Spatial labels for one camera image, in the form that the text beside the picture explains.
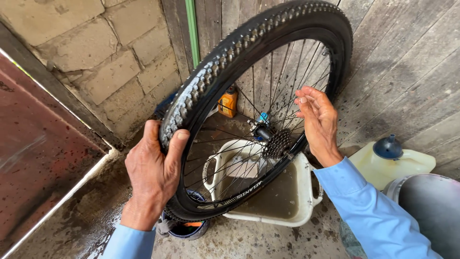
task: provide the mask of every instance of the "shirt cuff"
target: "shirt cuff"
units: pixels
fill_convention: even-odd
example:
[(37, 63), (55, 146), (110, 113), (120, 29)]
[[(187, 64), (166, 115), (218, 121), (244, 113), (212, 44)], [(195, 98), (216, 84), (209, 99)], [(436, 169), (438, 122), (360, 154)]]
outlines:
[(102, 258), (150, 258), (154, 241), (155, 227), (152, 231), (141, 231), (118, 224)]
[(336, 165), (313, 172), (328, 196), (353, 193), (367, 184), (366, 179), (347, 157)]

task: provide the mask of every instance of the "oil bottle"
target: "oil bottle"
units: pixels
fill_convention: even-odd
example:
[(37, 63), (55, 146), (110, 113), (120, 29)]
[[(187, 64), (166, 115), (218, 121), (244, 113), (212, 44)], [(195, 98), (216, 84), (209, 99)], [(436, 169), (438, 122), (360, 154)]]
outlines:
[(233, 118), (236, 115), (236, 99), (238, 93), (235, 87), (230, 86), (225, 94), (219, 99), (219, 113), (224, 114), (229, 118)]

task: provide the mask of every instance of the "green pipe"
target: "green pipe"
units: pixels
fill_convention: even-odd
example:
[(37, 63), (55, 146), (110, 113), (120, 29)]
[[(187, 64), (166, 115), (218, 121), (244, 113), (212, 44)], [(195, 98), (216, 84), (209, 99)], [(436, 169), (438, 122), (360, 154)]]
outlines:
[(198, 48), (198, 33), (196, 31), (195, 2), (194, 0), (185, 0), (187, 8), (187, 20), (189, 22), (190, 45), (192, 47), (193, 68), (200, 62), (200, 50)]

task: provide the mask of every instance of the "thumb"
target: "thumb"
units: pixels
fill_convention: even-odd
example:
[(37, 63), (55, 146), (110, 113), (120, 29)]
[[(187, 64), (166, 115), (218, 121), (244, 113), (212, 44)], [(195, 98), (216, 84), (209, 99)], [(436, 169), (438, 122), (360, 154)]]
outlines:
[(184, 151), (189, 137), (190, 132), (186, 129), (179, 129), (174, 133), (171, 141), (169, 142), (169, 150), (165, 158), (165, 164), (167, 168), (170, 163), (176, 166), (180, 165), (182, 152)]

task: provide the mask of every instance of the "bicycle tire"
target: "bicycle tire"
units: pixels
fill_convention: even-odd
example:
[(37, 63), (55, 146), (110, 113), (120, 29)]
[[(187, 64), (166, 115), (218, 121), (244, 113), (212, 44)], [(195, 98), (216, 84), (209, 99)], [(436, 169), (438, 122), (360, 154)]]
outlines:
[[(160, 142), (164, 152), (167, 152), (169, 140), (176, 130), (187, 129), (191, 133), (181, 159), (178, 189), (165, 207), (169, 216), (193, 222), (225, 214), (269, 184), (290, 163), (286, 161), (263, 181), (243, 190), (245, 195), (231, 198), (211, 210), (199, 208), (186, 195), (184, 164), (207, 112), (215, 106), (225, 90), (260, 58), (283, 44), (301, 39), (319, 40), (329, 48), (331, 69), (325, 92), (330, 99), (334, 99), (348, 71), (353, 48), (352, 30), (347, 17), (337, 6), (321, 0), (282, 3), (249, 19), (228, 34), (180, 87), (160, 128)], [(300, 151), (306, 144), (303, 135), (295, 145)]]

